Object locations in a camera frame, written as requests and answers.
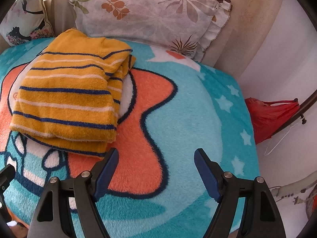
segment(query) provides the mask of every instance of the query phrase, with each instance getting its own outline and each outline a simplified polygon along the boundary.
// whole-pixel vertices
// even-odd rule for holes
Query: beige curtain
[[[283,0],[231,0],[230,19],[203,63],[238,78],[270,31]]]

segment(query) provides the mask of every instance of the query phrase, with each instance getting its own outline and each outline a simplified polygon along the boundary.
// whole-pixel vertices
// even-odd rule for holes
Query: metal bolt
[[[90,175],[90,172],[89,171],[83,171],[82,173],[81,173],[81,177],[88,177]]]
[[[261,176],[258,176],[256,178],[256,181],[259,182],[259,183],[264,183],[264,179]]]
[[[58,181],[58,178],[55,176],[50,179],[50,183],[55,183],[57,181]]]
[[[231,178],[231,177],[232,177],[232,173],[230,173],[230,172],[224,172],[223,175],[224,175],[226,178]]]

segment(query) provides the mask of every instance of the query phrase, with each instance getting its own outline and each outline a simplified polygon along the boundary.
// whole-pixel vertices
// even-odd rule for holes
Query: wall
[[[317,32],[296,0],[283,0],[269,34],[238,83],[245,98],[275,101],[297,97],[303,102],[317,89],[316,80]],[[286,185],[317,170],[316,104],[305,118],[307,123],[294,126],[271,154],[264,156],[269,141],[257,146],[260,172],[269,186]],[[287,131],[272,138],[268,152]],[[307,222],[305,204],[292,201],[277,202],[287,238],[296,237]]]

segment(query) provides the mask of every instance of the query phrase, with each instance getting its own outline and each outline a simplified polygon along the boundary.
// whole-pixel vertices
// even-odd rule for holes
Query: folded sweater
[[[135,62],[124,42],[60,34],[22,81],[10,128],[53,148],[102,153],[115,141],[122,80]]]

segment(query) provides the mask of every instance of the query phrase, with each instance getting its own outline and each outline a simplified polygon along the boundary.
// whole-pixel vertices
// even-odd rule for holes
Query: teal blanket
[[[26,223],[45,183],[90,170],[98,157],[77,155],[11,132],[19,84],[32,61],[53,39],[37,39],[0,55],[0,168],[16,177],[5,191],[12,212]],[[106,196],[97,203],[112,238],[202,237],[216,210],[194,164],[203,148],[237,177],[259,175],[253,128],[240,88],[229,75],[173,51],[127,43],[137,58],[123,80],[117,140],[119,165]],[[77,237],[83,237],[70,198]],[[239,201],[232,231],[239,227]]]

